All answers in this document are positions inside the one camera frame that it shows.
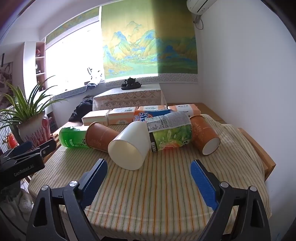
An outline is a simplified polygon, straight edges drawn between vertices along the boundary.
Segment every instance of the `landscape painting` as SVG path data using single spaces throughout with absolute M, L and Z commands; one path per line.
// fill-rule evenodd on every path
M 194 25 L 186 2 L 124 0 L 102 7 L 105 78 L 197 74 Z

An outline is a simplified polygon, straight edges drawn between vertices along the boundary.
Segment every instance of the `orange tissue box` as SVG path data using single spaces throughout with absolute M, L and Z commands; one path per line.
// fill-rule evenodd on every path
M 188 117 L 200 115 L 200 110 L 196 107 L 195 104 L 173 105 L 173 106 L 169 106 L 168 109 L 185 112 L 188 115 Z
M 140 106 L 138 110 L 167 110 L 166 105 L 147 105 L 147 106 Z
M 95 110 L 87 113 L 82 117 L 83 125 L 89 126 L 93 122 L 99 122 L 102 125 L 108 126 L 108 116 L 110 110 Z
M 115 108 L 108 113 L 109 125 L 129 124 L 133 122 L 133 114 L 138 107 Z

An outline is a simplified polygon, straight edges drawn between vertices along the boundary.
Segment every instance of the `blue gripper pad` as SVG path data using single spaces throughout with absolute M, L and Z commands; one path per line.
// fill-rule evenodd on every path
M 216 191 L 196 161 L 191 163 L 190 172 L 206 205 L 216 210 L 219 205 L 216 201 Z
M 99 159 L 93 168 L 84 174 L 79 181 L 80 206 L 84 210 L 93 202 L 104 178 L 108 172 L 108 165 L 104 159 Z

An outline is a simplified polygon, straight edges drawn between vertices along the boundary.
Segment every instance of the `screw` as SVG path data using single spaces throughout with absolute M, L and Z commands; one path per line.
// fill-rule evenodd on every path
M 47 190 L 47 189 L 48 189 L 48 185 L 44 185 L 44 186 L 41 187 L 41 190 L 42 190 L 42 191 L 45 191 L 45 190 Z
M 70 187 L 75 187 L 77 185 L 77 181 L 71 181 L 69 185 Z
M 254 187 L 254 186 L 251 186 L 250 189 L 251 189 L 251 191 L 253 191 L 253 192 L 257 192 L 257 188 Z
M 229 186 L 229 184 L 227 182 L 221 182 L 220 185 L 223 188 L 227 188 Z

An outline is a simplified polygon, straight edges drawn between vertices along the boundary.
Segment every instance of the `spider plant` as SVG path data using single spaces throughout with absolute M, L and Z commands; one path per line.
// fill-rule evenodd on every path
M 13 87 L 11 84 L 7 83 L 7 85 L 12 89 L 13 91 L 13 96 L 10 96 L 8 94 L 3 94 L 11 103 L 13 106 L 8 108 L 8 109 L 3 109 L 0 110 L 0 130 L 7 127 L 7 126 L 12 126 L 12 125 L 18 125 L 22 124 L 26 121 L 28 121 L 30 118 L 42 113 L 46 107 L 49 105 L 56 103 L 56 102 L 61 102 L 62 100 L 65 99 L 56 99 L 56 100 L 51 100 L 50 97 L 52 95 L 46 94 L 46 92 L 54 87 L 51 86 L 39 96 L 37 100 L 34 101 L 39 88 L 49 79 L 47 78 L 44 82 L 38 83 L 33 90 L 30 93 L 30 96 L 28 99 L 24 97 L 24 94 L 22 93 L 21 89 L 19 86 L 16 88 Z M 48 98 L 47 101 L 44 103 L 40 103 L 43 99 Z

